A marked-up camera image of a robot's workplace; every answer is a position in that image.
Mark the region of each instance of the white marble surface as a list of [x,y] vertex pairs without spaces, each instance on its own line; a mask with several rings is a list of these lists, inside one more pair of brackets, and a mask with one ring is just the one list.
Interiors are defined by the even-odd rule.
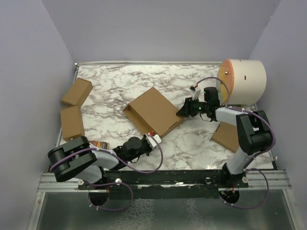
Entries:
[[[191,96],[189,86],[206,76],[216,76],[218,69],[218,65],[80,66],[77,77],[91,81],[94,86],[81,107],[85,135],[89,140],[108,142],[111,149],[132,136],[141,138],[142,135],[122,112],[129,102],[154,86],[180,108],[184,99]],[[207,86],[215,86],[215,80],[200,84],[200,88]],[[218,122],[205,122],[199,116],[186,119],[163,139],[161,170],[221,169],[233,153],[210,140],[217,127]],[[271,169],[271,161],[272,158],[265,153],[250,167]],[[141,157],[133,166],[150,170],[159,162],[160,153],[155,149],[149,157]]]

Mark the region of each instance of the cardboard box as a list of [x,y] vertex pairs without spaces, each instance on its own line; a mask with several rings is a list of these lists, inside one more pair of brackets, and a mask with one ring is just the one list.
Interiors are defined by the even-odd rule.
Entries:
[[239,148],[237,129],[228,123],[221,122],[211,140],[232,152],[236,152]]
[[154,87],[123,110],[142,134],[154,131],[162,138],[184,121],[184,118],[176,116],[177,111],[178,109]]
[[62,138],[70,141],[84,136],[82,115],[78,106],[71,106],[61,110]]
[[92,89],[90,81],[77,78],[61,101],[67,106],[76,105],[81,108]]

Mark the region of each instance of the purple cable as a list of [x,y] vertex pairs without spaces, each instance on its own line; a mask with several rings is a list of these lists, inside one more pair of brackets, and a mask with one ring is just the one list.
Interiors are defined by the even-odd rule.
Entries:
[[111,212],[118,212],[118,211],[122,211],[125,210],[127,208],[129,208],[129,206],[133,203],[133,191],[130,188],[129,185],[125,184],[125,183],[116,183],[116,182],[112,182],[112,183],[107,183],[107,184],[90,184],[91,186],[96,186],[96,187],[100,187],[100,186],[108,186],[108,185],[115,185],[115,184],[122,184],[124,186],[126,186],[130,193],[131,193],[131,200],[129,202],[129,204],[127,204],[125,207],[121,207],[121,208],[116,208],[116,209],[111,209],[111,208],[107,208],[107,207],[101,207],[101,206],[95,206],[92,204],[91,198],[90,198],[90,194],[88,195],[88,201],[90,202],[91,206],[101,209],[101,210],[105,210],[105,211],[111,211]]
[[83,153],[83,152],[86,152],[88,150],[97,150],[97,148],[87,148],[87,149],[83,149],[83,150],[80,150],[80,151],[77,151],[77,152],[74,152],[70,155],[68,155],[67,157],[64,157],[63,159],[61,159],[60,161],[56,162],[55,164],[53,164],[50,168],[50,172],[53,172],[53,170],[60,164],[62,164],[64,161],[67,161],[69,158],[71,157],[74,157],[80,153]]
[[256,154],[254,155],[254,157],[251,158],[251,159],[246,163],[246,165],[244,166],[244,168],[247,168],[247,167],[249,166],[249,164],[254,160],[255,157],[259,156],[260,154],[263,154],[264,152],[270,151],[270,150],[273,148],[273,146],[275,145],[275,142],[276,142],[275,133],[274,133],[272,127],[270,126],[270,124],[269,124],[266,120],[264,120],[261,116],[259,116],[259,115],[255,114],[255,113],[253,113],[252,111],[242,110],[242,109],[236,109],[236,108],[229,107],[229,106],[228,106],[228,103],[229,103],[229,99],[230,99],[230,92],[229,92],[229,89],[228,89],[227,85],[226,85],[221,79],[216,78],[216,77],[207,77],[207,78],[204,78],[204,79],[201,79],[200,81],[198,81],[198,82],[196,83],[196,85],[198,85],[199,83],[201,83],[202,81],[207,80],[207,79],[216,79],[216,80],[219,80],[220,83],[222,83],[222,84],[225,86],[226,91],[227,91],[227,97],[228,97],[228,98],[227,98],[227,102],[226,102],[226,104],[225,104],[225,107],[226,107],[227,109],[234,110],[234,111],[238,111],[238,112],[243,112],[243,113],[252,114],[252,115],[255,116],[256,118],[260,119],[260,120],[269,128],[269,130],[270,130],[270,133],[271,133],[271,136],[272,136],[272,143],[271,143],[271,145],[270,145],[266,150],[261,151],[261,152],[259,152],[259,153],[256,153]]
[[259,204],[255,205],[255,206],[245,207],[245,206],[239,206],[239,205],[235,205],[235,204],[230,204],[230,203],[228,203],[227,201],[225,201],[225,200],[220,196],[220,199],[223,200],[223,202],[224,202],[225,204],[227,204],[227,205],[229,205],[229,206],[231,206],[231,207],[236,207],[236,208],[240,208],[240,209],[254,209],[254,208],[260,207],[261,205],[263,205],[263,204],[267,201],[267,199],[268,199],[268,197],[269,197],[269,193],[270,193],[268,179],[266,178],[266,176],[264,175],[264,173],[261,172],[261,170],[259,170],[259,169],[251,168],[251,169],[246,170],[246,173],[248,173],[248,172],[250,172],[250,171],[258,171],[258,172],[260,172],[261,175],[264,177],[265,183],[267,184],[267,193],[266,193],[264,199],[263,199]]
[[158,166],[156,169],[151,170],[151,171],[141,171],[141,170],[135,169],[135,168],[133,168],[132,166],[128,165],[128,164],[127,164],[125,161],[123,161],[121,158],[119,158],[116,154],[111,153],[111,152],[109,152],[108,150],[99,149],[98,151],[109,153],[110,155],[112,155],[113,157],[115,157],[117,160],[119,160],[120,162],[122,162],[124,165],[126,165],[128,168],[130,168],[130,169],[132,169],[132,170],[134,170],[134,171],[136,171],[136,172],[138,172],[138,173],[144,173],[144,174],[154,173],[154,172],[158,171],[158,170],[161,168],[162,164],[163,164],[163,151],[162,151],[161,146],[160,146],[159,143],[153,138],[153,136],[152,136],[151,134],[149,134],[149,136],[150,136],[150,137],[153,139],[153,141],[157,144],[157,146],[158,146],[158,148],[159,148],[159,150],[160,150],[160,153],[161,153],[161,161],[160,161],[159,166]]

